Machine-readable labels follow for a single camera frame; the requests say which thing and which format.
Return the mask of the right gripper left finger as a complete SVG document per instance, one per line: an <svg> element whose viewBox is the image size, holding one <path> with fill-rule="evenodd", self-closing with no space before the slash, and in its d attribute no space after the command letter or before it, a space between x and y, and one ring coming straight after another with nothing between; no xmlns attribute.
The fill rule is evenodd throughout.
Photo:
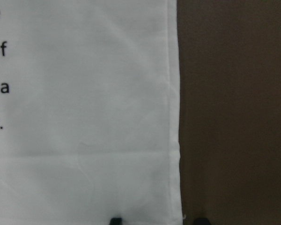
<svg viewBox="0 0 281 225"><path fill-rule="evenodd" d="M110 219L110 225L122 225L123 219L121 217L113 217Z"/></svg>

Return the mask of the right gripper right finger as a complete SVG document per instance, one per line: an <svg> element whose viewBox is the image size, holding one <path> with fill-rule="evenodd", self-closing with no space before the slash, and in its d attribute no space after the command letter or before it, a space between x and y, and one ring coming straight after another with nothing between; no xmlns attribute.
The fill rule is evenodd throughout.
<svg viewBox="0 0 281 225"><path fill-rule="evenodd" d="M199 217L199 218L194 219L192 224L193 225L211 225L211 222L206 217L201 217L201 218Z"/></svg>

